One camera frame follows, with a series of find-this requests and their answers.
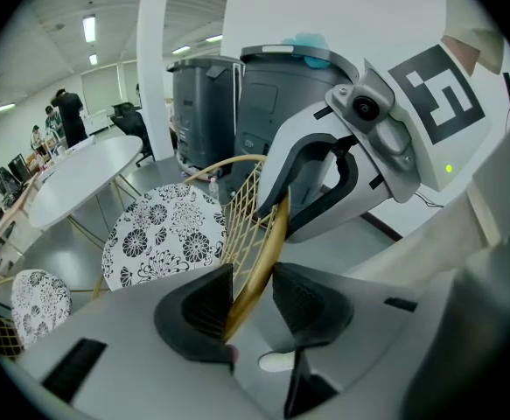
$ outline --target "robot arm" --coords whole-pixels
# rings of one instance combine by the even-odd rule
[[[331,89],[278,130],[262,169],[258,212],[264,216],[279,201],[302,166],[322,162],[315,176],[322,185],[336,158],[338,184],[290,221],[291,242],[305,241],[395,198],[405,202],[418,189],[416,156],[404,123],[389,112],[395,94],[368,69],[355,84]]]

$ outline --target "chair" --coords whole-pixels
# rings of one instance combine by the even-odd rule
[[[15,357],[67,319],[72,298],[60,278],[41,269],[22,270],[0,286],[8,282],[11,318],[0,316],[0,355]]]
[[[124,285],[145,283],[154,278],[167,277],[176,272],[186,271],[191,268],[191,263],[195,263],[196,267],[217,264],[218,262],[220,264],[232,263],[234,266],[234,281],[238,276],[248,275],[227,318],[225,340],[228,340],[255,306],[268,283],[272,267],[282,250],[288,226],[290,215],[289,194],[286,194],[279,204],[272,207],[269,215],[258,218],[256,214],[258,178],[265,160],[265,156],[259,155],[232,157],[213,164],[184,181],[184,184],[190,185],[195,179],[217,170],[221,166],[242,161],[256,162],[253,171],[247,176],[241,188],[224,206],[220,206],[218,201],[196,188],[193,190],[191,187],[191,191],[185,193],[186,187],[184,185],[166,185],[154,188],[142,198],[137,199],[119,218],[103,250],[101,266],[108,283],[115,276],[119,280],[122,279],[120,285],[116,286],[120,288]],[[152,192],[159,194],[160,198],[163,193],[166,200],[172,200],[175,206],[177,204],[189,205],[198,201],[197,208],[201,214],[204,214],[204,218],[206,220],[214,219],[220,225],[220,229],[211,225],[209,234],[200,231],[191,232],[191,234],[195,234],[194,242],[196,244],[194,247],[188,247],[189,254],[196,254],[192,257],[192,261],[178,254],[175,249],[165,248],[167,227],[161,226],[161,222],[171,221],[170,211],[164,211],[159,207],[154,208],[157,204],[150,204],[150,211],[148,212],[149,202],[153,200]],[[198,220],[196,216],[199,211],[191,210],[188,207],[187,216],[189,216],[189,221]],[[144,216],[157,217],[160,220],[159,226],[165,227],[163,233],[161,233],[162,228],[159,228],[158,238],[150,231],[147,234],[137,232],[132,234],[134,230],[140,230],[140,222],[147,222],[142,221]],[[129,227],[126,227],[125,233],[128,233],[122,238],[117,231],[118,226],[121,225],[119,222],[126,223],[127,226],[128,223],[133,225],[136,223],[134,226],[136,228],[130,230]],[[120,242],[125,241],[129,254],[134,255],[132,258],[135,259],[135,264],[131,269],[122,263],[117,265],[113,253],[113,248],[120,249]],[[153,256],[158,256],[158,258],[151,260]],[[100,279],[95,286],[94,298],[98,297],[101,284],[102,280]]]
[[[142,139],[142,158],[136,161],[136,166],[140,168],[140,162],[153,156],[148,130],[143,122],[142,114],[136,112],[134,105],[130,102],[117,104],[113,108],[115,108],[115,114],[110,119],[115,126],[127,136],[136,136]]]

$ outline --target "black chair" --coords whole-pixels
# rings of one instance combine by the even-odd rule
[[[117,104],[113,108],[115,108],[115,114],[110,119],[115,126],[127,136],[136,136],[142,139],[142,158],[136,162],[136,166],[140,168],[140,162],[153,156],[148,130],[143,122],[142,114],[136,112],[134,105],[130,102]]]

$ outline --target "black and white floral cushion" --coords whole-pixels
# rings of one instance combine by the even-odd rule
[[[116,222],[103,250],[103,275],[114,291],[218,264],[225,240],[217,200],[191,185],[160,186],[136,199]]]
[[[11,316],[27,348],[70,315],[70,290],[57,276],[40,269],[22,270],[11,288]]]

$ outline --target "ceiling light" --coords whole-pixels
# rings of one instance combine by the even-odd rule
[[[12,104],[6,104],[5,106],[0,106],[0,112],[2,112],[3,110],[8,110],[8,109],[11,109],[15,106],[14,103]]]
[[[83,32],[86,35],[86,42],[95,42],[95,16],[83,18]]]
[[[223,38],[223,35],[218,34],[217,36],[213,36],[211,38],[207,38],[206,42],[217,42],[218,40],[221,40]]]
[[[188,51],[188,50],[190,50],[190,49],[191,49],[191,47],[190,47],[190,46],[188,46],[188,45],[181,46],[180,48],[178,48],[177,50],[175,50],[175,51],[173,52],[173,54],[181,54],[181,53],[184,53],[184,52],[186,52],[186,51]]]

